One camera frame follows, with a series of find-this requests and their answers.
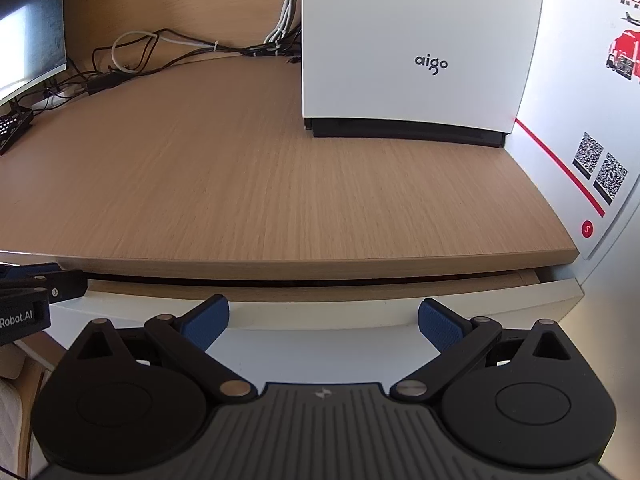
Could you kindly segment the white wooden drawer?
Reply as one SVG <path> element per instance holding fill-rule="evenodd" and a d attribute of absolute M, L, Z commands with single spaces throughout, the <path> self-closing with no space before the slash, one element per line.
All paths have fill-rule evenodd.
<path fill-rule="evenodd" d="M 139 326 L 157 314 L 186 313 L 209 296 L 230 304 L 239 330 L 360 330 L 411 325 L 421 301 L 434 298 L 464 318 L 492 316 L 528 327 L 537 318 L 560 320 L 584 293 L 574 278 L 545 281 L 533 270 L 417 283 L 304 285 L 152 284 L 92 280 L 85 296 L 54 304 L 50 334 L 69 342 L 94 318 L 117 327 Z"/>

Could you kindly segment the black keyboard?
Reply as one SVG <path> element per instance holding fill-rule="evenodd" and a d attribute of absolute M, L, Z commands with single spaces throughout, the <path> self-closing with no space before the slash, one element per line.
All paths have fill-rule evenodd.
<path fill-rule="evenodd" d="M 6 154 L 11 146 L 29 129 L 34 112 L 28 108 L 19 108 L 3 115 L 0 119 L 0 155 Z"/>

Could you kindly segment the black power adapter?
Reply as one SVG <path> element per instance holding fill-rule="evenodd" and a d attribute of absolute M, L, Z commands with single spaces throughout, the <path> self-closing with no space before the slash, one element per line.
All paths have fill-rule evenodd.
<path fill-rule="evenodd" d="M 127 74 L 119 72 L 108 72 L 91 77 L 86 82 L 86 89 L 89 96 L 100 93 L 104 90 L 115 88 L 129 79 Z"/>

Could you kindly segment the white poster with QR codes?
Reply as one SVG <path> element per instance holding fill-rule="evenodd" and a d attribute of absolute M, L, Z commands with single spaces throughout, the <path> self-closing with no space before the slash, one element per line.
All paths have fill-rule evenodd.
<path fill-rule="evenodd" d="M 639 180 L 639 0 L 542 0 L 508 149 L 590 258 Z"/>

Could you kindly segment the computer monitor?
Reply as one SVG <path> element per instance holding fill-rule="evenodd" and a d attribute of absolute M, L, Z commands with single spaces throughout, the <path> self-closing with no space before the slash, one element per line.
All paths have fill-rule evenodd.
<path fill-rule="evenodd" d="M 0 0 L 1 102 L 66 69 L 64 0 Z"/>

